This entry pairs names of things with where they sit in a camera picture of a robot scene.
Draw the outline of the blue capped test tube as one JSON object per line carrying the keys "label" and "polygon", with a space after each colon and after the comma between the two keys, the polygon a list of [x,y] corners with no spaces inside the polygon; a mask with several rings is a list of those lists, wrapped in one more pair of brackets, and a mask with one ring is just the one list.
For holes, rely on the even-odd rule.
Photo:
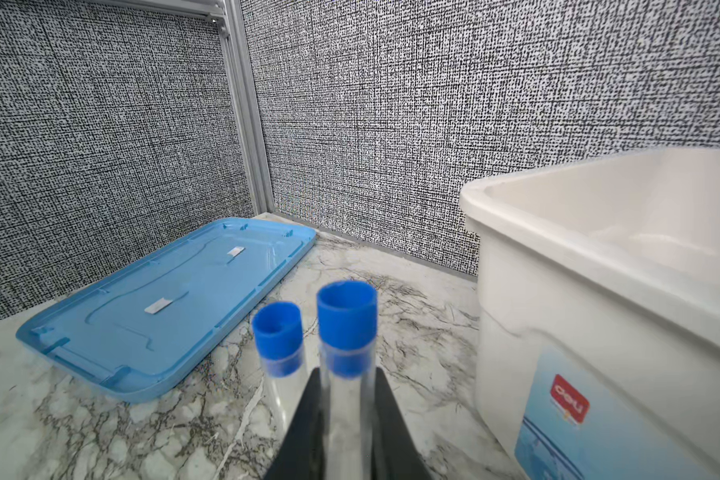
{"label": "blue capped test tube", "polygon": [[344,280],[317,293],[325,479],[372,477],[378,297]]}
{"label": "blue capped test tube", "polygon": [[268,304],[256,313],[252,328],[266,399],[277,438],[282,440],[308,381],[301,311],[292,302]]}

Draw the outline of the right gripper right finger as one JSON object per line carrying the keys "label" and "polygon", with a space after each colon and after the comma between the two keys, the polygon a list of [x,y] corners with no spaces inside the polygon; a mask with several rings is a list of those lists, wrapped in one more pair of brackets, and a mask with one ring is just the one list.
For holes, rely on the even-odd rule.
{"label": "right gripper right finger", "polygon": [[431,479],[384,371],[377,367],[374,377],[372,478]]}

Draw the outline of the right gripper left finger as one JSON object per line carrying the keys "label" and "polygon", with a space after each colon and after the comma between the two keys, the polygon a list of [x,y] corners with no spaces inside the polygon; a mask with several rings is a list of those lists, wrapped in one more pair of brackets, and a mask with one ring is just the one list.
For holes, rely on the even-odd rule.
{"label": "right gripper left finger", "polygon": [[314,368],[265,480],[320,480],[324,473],[320,370]]}

